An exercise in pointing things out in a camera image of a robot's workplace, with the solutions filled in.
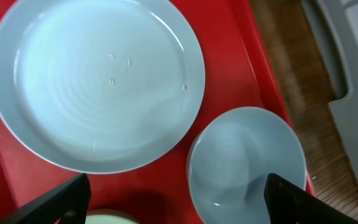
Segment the light blue plate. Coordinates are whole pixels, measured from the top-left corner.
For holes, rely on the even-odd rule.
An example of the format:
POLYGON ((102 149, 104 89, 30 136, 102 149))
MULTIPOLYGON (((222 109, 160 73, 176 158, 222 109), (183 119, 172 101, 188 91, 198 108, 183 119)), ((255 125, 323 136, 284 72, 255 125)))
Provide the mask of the light blue plate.
POLYGON ((200 44, 170 1, 16 1, 0 21, 0 118, 65 169, 157 160, 191 128, 204 88, 200 44))

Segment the light blue bowl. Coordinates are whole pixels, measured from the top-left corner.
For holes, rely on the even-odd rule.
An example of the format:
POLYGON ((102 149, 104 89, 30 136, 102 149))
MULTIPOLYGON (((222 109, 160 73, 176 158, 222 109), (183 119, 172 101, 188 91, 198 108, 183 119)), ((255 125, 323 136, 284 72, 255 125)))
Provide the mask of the light blue bowl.
POLYGON ((203 223, 269 223, 264 188, 270 173, 306 188, 297 135, 281 117, 258 107, 215 118, 193 141, 187 159, 191 200, 203 223))

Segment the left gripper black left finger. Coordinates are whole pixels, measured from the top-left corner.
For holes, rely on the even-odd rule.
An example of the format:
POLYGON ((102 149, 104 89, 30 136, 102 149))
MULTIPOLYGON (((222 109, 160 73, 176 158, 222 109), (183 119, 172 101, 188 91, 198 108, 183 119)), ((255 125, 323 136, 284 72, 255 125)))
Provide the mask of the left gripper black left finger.
POLYGON ((91 199, 90 181, 78 174, 0 219, 0 224, 84 224, 91 199))

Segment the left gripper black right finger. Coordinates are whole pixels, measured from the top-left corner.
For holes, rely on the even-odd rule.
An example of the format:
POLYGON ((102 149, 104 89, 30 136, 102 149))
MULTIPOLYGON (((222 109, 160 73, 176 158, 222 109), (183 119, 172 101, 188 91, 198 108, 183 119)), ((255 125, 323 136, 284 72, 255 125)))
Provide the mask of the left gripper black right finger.
POLYGON ((358 224, 274 173, 267 176, 264 199, 271 224, 358 224))

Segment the mint green bowl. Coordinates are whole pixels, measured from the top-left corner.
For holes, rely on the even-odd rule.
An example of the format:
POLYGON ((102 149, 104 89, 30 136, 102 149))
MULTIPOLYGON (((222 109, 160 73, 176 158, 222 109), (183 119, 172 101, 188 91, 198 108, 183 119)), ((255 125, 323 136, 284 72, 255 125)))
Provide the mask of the mint green bowl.
POLYGON ((87 213, 85 224, 139 224, 134 217, 111 209, 92 210, 87 213))

